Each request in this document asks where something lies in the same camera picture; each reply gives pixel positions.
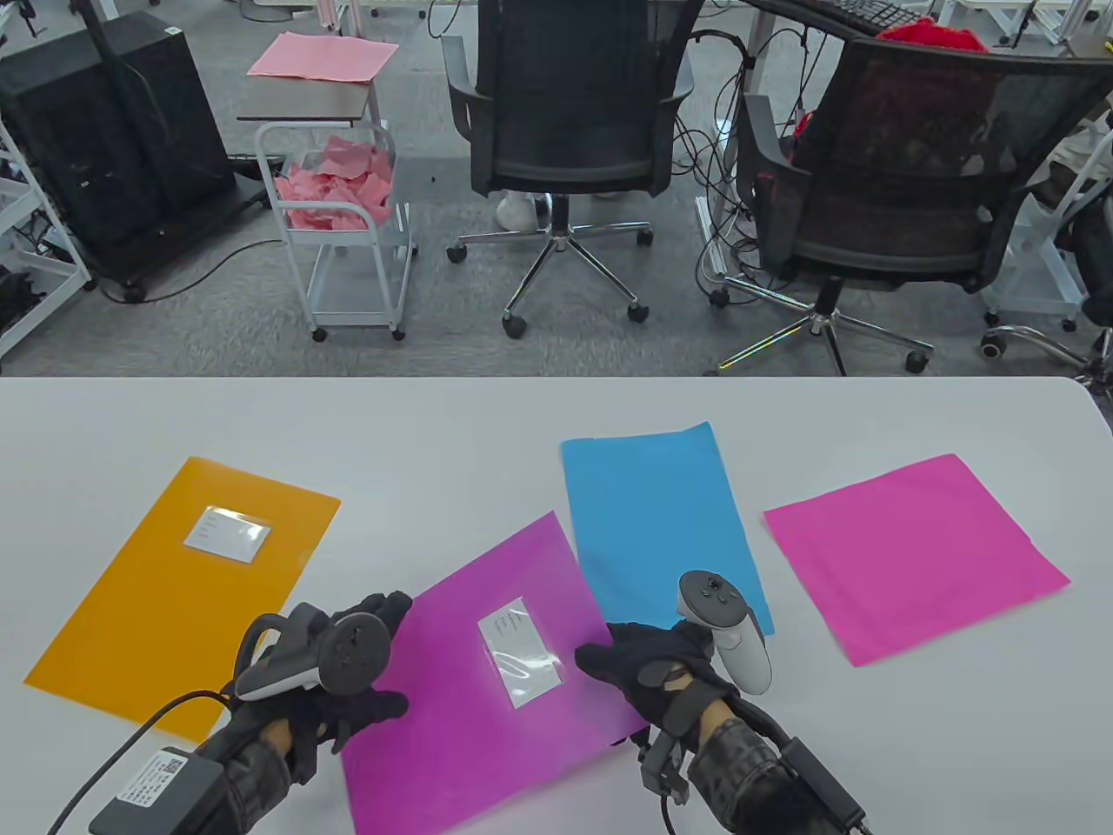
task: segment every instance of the white table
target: white table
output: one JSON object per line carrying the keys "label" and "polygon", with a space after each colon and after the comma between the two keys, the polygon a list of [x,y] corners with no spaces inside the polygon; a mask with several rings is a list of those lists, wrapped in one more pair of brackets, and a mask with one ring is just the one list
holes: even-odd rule
{"label": "white table", "polygon": [[[6,833],[45,832],[132,730],[21,681],[186,456],[343,499],[293,596],[327,609],[376,590],[417,593],[551,509],[571,533],[560,441],[703,420],[718,434],[777,618],[776,677],[759,704],[858,797],[873,829],[1107,831],[1113,439],[1072,382],[0,380],[0,404]],[[1074,586],[1031,610],[854,669],[759,514],[945,452],[962,455]],[[85,832],[168,741],[140,744],[63,832]],[[681,835],[721,832],[698,799],[674,821]],[[295,787],[256,832],[349,835],[337,759],[323,752],[316,779]],[[663,829],[633,748],[623,746],[465,832]]]}

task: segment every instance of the white label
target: white label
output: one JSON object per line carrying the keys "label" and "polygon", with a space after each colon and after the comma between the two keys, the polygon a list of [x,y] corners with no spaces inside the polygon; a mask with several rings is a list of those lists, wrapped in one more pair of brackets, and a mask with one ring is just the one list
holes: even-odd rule
{"label": "white label", "polygon": [[149,809],[188,760],[181,754],[160,750],[116,798]]}
{"label": "white label", "polygon": [[186,539],[186,546],[237,562],[250,563],[268,533],[269,528],[256,524],[239,513],[224,508],[206,508]]}
{"label": "white label", "polygon": [[522,598],[483,618],[480,632],[515,708],[560,686],[560,659],[541,640]]}

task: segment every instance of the magenta sheet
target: magenta sheet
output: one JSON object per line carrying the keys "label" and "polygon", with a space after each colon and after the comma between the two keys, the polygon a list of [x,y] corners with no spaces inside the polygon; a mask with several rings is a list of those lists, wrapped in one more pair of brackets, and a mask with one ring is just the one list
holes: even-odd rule
{"label": "magenta sheet", "polygon": [[[519,597],[563,684],[515,710],[479,621]],[[615,688],[575,667],[588,641],[610,637],[552,513],[418,596],[375,684],[408,696],[410,713],[342,755],[357,835],[439,835],[643,728]]]}
{"label": "magenta sheet", "polygon": [[283,32],[247,75],[367,84],[397,50],[377,40]]}
{"label": "magenta sheet", "polygon": [[855,667],[1071,582],[957,455],[770,510],[765,518]]}

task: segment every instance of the person's left hand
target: person's left hand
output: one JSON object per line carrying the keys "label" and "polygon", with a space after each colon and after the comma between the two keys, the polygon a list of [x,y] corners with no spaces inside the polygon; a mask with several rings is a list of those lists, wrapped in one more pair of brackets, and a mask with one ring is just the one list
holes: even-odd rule
{"label": "person's left hand", "polygon": [[[346,615],[367,612],[376,616],[386,626],[393,639],[405,618],[413,600],[401,591],[390,596],[372,595],[362,603],[331,618],[321,618],[311,637]],[[268,726],[276,721],[289,723],[293,750],[287,757],[290,777],[305,784],[316,774],[316,748],[321,743],[333,741],[333,754],[338,754],[348,740],[366,728],[388,719],[405,715],[410,701],[401,692],[380,692],[374,688],[355,696],[334,696],[321,687],[311,690],[297,688],[259,701],[233,699],[232,719],[219,731],[206,740],[197,753],[218,763],[227,763],[244,747],[258,739]]]}

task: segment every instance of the person's right hand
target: person's right hand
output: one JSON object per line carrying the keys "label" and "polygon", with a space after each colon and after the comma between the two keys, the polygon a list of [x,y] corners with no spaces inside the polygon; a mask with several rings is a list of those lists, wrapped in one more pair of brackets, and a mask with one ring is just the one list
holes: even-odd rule
{"label": "person's right hand", "polygon": [[661,726],[680,692],[666,689],[687,671],[693,679],[721,687],[726,696],[737,688],[711,667],[712,637],[707,627],[681,620],[672,629],[642,623],[608,623],[614,645],[585,644],[575,650],[575,666],[599,681],[618,687],[650,725]]}

